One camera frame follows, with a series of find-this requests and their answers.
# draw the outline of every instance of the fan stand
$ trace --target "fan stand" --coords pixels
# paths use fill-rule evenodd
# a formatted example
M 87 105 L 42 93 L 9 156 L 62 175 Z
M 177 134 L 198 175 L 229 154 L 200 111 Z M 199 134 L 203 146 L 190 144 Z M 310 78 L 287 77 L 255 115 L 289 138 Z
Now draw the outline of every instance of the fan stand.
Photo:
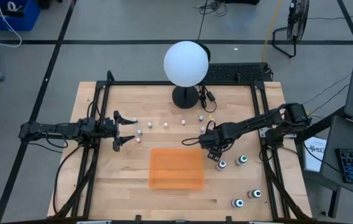
M 272 39 L 272 45 L 279 51 L 281 51 L 281 53 L 287 55 L 289 58 L 292 58 L 292 57 L 295 57 L 296 56 L 296 37 L 294 36 L 293 37 L 293 45 L 294 45 L 294 55 L 290 55 L 289 53 L 285 52 L 284 50 L 282 50 L 280 47 L 277 47 L 275 45 L 275 34 L 278 32 L 278 31 L 281 31 L 281 30 L 285 30 L 287 29 L 287 27 L 283 27 L 283 28 L 279 28 L 279 29 L 275 29 L 274 32 L 273 32 L 273 39 Z

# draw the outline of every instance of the yellow cable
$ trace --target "yellow cable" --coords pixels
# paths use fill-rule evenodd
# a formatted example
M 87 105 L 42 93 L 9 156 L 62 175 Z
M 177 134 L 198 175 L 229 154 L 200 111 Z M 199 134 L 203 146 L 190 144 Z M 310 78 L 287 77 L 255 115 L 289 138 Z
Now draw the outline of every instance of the yellow cable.
M 272 34 L 273 25 L 275 25 L 275 21 L 276 21 L 276 18 L 277 18 L 277 15 L 278 15 L 278 12 L 279 12 L 281 6 L 282 6 L 282 0 L 279 0 L 275 15 L 273 16 L 272 22 L 270 23 L 270 27 L 269 27 L 269 30 L 268 30 L 268 34 L 266 36 L 266 40 L 265 40 L 265 44 L 264 44 L 264 50 L 262 52 L 262 62 L 265 61 L 266 48 L 267 48 L 267 45 L 268 45 L 268 39 L 270 38 L 270 36 Z

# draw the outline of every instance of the paper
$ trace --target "paper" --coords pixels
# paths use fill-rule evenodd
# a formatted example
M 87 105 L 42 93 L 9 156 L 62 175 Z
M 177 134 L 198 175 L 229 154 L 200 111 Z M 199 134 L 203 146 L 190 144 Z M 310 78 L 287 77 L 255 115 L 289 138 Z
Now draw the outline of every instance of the paper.
M 324 150 L 326 148 L 327 140 L 312 137 L 305 141 L 306 147 L 316 156 L 318 159 L 323 160 Z M 321 162 L 314 158 L 309 152 L 304 148 L 304 170 L 309 170 L 313 172 L 319 172 L 321 167 Z

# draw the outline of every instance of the gray floor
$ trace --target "gray floor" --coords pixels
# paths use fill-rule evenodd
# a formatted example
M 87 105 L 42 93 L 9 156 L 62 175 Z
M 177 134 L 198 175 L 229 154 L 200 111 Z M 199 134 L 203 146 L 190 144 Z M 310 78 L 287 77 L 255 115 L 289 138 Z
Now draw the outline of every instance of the gray floor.
M 201 15 L 194 6 L 204 0 L 78 0 L 65 40 L 172 40 L 195 39 Z M 283 0 L 275 28 L 286 24 L 289 0 Z M 353 1 L 344 0 L 353 15 Z M 25 40 L 57 40 L 70 5 L 53 2 L 42 11 L 31 32 L 22 32 Z M 258 6 L 231 4 L 227 15 L 207 15 L 202 39 L 264 40 L 277 7 L 277 1 L 261 0 Z M 310 17 L 341 17 L 336 0 L 312 0 Z M 278 39 L 285 39 L 280 34 Z M 0 32 L 0 39 L 15 37 Z M 353 40 L 344 19 L 309 21 L 304 40 Z M 162 60 L 170 45 L 63 45 L 43 100 L 39 118 L 43 123 L 60 123 L 70 119 L 78 83 L 105 78 L 112 70 L 116 80 L 166 80 Z M 263 45 L 209 44 L 211 61 L 260 62 Z M 0 47 L 0 196 L 19 147 L 19 126 L 29 119 L 37 93 L 48 67 L 54 45 L 22 45 L 18 49 Z M 352 70 L 353 45 L 299 45 L 293 59 L 284 57 L 268 46 L 266 62 L 281 82 L 288 102 L 305 102 Z M 324 95 L 308 103 L 313 111 L 346 85 L 339 83 Z M 326 116 L 344 104 L 346 91 L 317 110 Z M 45 218 L 60 155 L 29 147 L 7 206 L 3 221 Z M 320 213 L 327 210 L 331 191 L 306 181 L 314 217 L 332 220 Z M 353 194 L 343 190 L 339 212 L 334 221 L 353 223 Z

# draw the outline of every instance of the white ball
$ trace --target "white ball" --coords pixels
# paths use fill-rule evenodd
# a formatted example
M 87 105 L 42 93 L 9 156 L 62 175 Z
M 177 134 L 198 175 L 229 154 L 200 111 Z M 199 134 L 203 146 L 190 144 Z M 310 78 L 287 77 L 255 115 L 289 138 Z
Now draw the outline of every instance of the white ball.
M 207 71 L 207 53 L 192 41 L 178 42 L 165 54 L 164 72 L 177 86 L 194 86 L 203 80 Z

